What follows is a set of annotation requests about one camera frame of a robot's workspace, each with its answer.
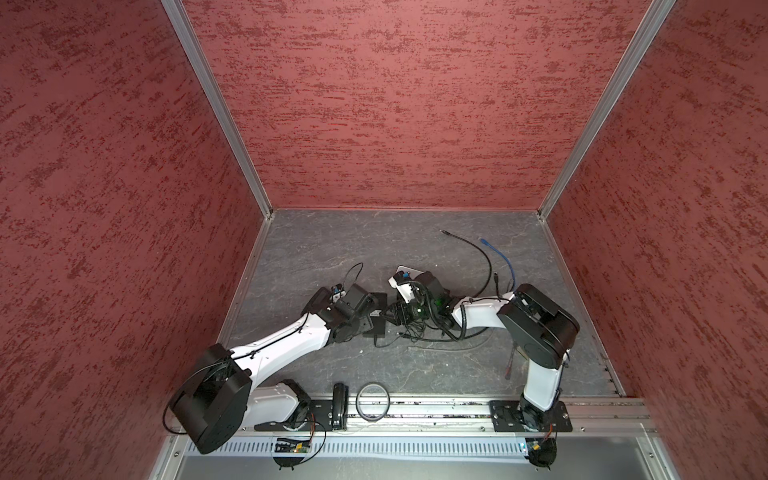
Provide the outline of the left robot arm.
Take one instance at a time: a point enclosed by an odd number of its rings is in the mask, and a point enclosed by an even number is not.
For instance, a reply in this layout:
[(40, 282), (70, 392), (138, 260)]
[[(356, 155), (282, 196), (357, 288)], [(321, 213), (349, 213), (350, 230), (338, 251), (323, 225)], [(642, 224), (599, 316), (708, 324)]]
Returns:
[(260, 340), (208, 347), (165, 407), (201, 454), (210, 454), (242, 427), (309, 425), (310, 396), (294, 380), (262, 383), (300, 358), (371, 331), (387, 295), (358, 284), (346, 290), (321, 287), (298, 320)]

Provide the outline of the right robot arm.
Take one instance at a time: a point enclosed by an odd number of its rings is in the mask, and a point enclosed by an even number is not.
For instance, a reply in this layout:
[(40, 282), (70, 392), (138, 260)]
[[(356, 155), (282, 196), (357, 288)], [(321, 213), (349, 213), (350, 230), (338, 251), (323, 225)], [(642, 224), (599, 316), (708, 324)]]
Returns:
[(554, 427), (564, 367), (580, 332), (578, 321), (531, 284), (493, 297), (455, 297), (430, 272), (408, 269), (389, 279), (399, 299), (386, 309), (404, 338), (424, 341), (428, 330), (461, 342), (487, 329), (507, 331), (528, 362), (513, 418), (527, 431)]

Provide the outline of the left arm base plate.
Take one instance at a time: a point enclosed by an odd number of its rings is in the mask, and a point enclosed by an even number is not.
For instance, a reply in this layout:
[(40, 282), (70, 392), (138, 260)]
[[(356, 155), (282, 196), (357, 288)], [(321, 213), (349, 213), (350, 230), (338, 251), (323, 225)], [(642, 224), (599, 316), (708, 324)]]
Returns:
[(308, 432), (314, 427), (320, 433), (333, 431), (331, 429), (332, 399), (311, 400), (300, 404), (298, 410), (284, 422), (267, 422), (252, 427), (258, 432)]

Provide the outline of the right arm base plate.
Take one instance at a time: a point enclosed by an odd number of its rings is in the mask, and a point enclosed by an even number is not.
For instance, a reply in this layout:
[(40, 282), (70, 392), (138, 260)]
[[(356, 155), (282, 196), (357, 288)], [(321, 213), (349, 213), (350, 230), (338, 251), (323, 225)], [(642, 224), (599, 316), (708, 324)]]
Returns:
[(546, 411), (527, 401), (492, 400), (488, 403), (494, 431), (507, 433), (570, 433), (573, 425), (562, 401)]

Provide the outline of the black power adapter with cable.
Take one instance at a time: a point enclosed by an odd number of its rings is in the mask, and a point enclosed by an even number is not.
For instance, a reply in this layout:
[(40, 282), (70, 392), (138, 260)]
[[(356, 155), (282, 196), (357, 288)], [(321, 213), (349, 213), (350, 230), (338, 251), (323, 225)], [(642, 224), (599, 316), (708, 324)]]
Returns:
[[(386, 308), (385, 318), (387, 322), (391, 323), (389, 321), (389, 305)], [(413, 343), (447, 343), (457, 340), (457, 337), (450, 331), (449, 327), (441, 324), (435, 319), (434, 321), (415, 322), (410, 325), (395, 327), (401, 328), (401, 331), (396, 334), (398, 338), (409, 340)]]

